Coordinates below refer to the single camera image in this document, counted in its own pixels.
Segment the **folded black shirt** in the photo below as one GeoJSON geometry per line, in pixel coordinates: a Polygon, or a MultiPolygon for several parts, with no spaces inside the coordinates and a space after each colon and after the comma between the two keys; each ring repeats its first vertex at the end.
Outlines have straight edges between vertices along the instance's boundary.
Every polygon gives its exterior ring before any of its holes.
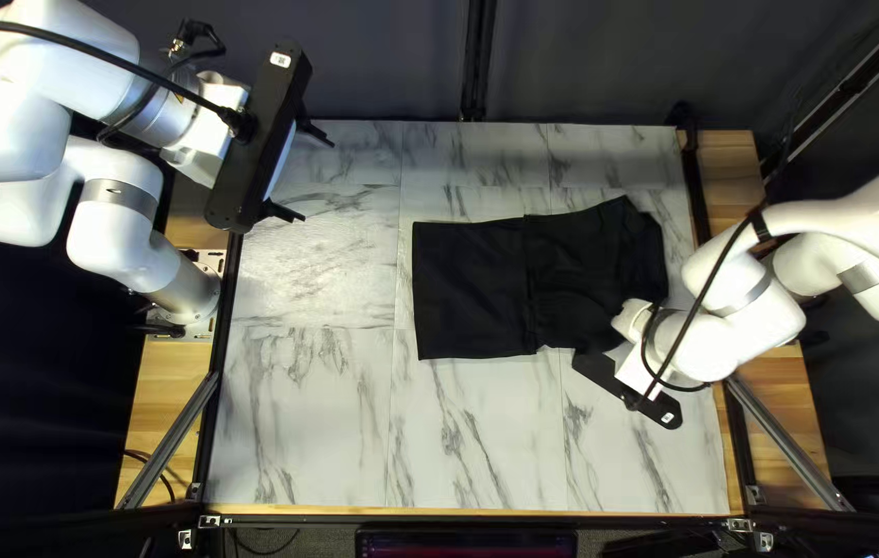
{"type": "Polygon", "coordinates": [[[420,360],[614,349],[623,301],[667,298],[663,235],[625,196],[559,215],[416,222],[412,292],[420,360]]]}

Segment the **cable connector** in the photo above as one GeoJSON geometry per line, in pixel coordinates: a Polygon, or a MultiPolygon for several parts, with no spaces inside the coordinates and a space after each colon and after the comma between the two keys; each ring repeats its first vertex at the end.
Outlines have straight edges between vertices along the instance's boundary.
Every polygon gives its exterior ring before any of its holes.
{"type": "Polygon", "coordinates": [[[249,143],[257,131],[257,118],[244,109],[234,110],[228,106],[215,113],[223,124],[229,127],[233,139],[240,143],[249,143]]]}

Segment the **marble surface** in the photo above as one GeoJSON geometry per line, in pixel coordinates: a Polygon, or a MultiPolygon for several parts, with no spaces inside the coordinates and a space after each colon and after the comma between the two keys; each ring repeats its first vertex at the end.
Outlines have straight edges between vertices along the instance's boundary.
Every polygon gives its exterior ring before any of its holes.
{"type": "Polygon", "coordinates": [[[387,505],[567,509],[559,349],[418,361],[396,331],[387,505]]]}
{"type": "Polygon", "coordinates": [[[413,222],[586,209],[628,195],[664,231],[670,306],[693,249],[670,128],[318,122],[243,242],[207,499],[727,514],[709,391],[668,431],[570,369],[569,349],[416,358],[413,222]]]}
{"type": "Polygon", "coordinates": [[[233,322],[210,501],[381,505],[392,335],[233,322]]]}

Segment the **label sticker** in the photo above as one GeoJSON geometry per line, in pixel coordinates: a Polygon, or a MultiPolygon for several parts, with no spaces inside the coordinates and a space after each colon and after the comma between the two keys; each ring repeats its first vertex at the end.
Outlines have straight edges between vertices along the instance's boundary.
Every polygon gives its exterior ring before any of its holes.
{"type": "Polygon", "coordinates": [[[292,65],[292,57],[288,55],[283,55],[281,53],[271,53],[271,63],[274,66],[287,68],[288,66],[292,65]]]}

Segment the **mounting plate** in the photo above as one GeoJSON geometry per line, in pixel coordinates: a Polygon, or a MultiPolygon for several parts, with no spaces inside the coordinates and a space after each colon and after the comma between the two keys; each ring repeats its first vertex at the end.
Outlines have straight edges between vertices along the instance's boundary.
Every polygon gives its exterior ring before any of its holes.
{"type": "MultiPolygon", "coordinates": [[[[196,265],[205,273],[215,275],[218,279],[222,280],[223,273],[226,270],[226,250],[180,249],[186,255],[194,254],[192,260],[196,261],[196,265]]],[[[198,322],[185,325],[185,336],[183,337],[150,334],[147,338],[155,342],[166,343],[212,343],[212,338],[215,336],[216,312],[218,312],[218,309],[219,305],[216,305],[215,310],[209,315],[204,316],[198,322]]],[[[168,320],[168,315],[168,311],[155,306],[147,312],[147,323],[164,323],[170,326],[172,322],[168,320]]]]}

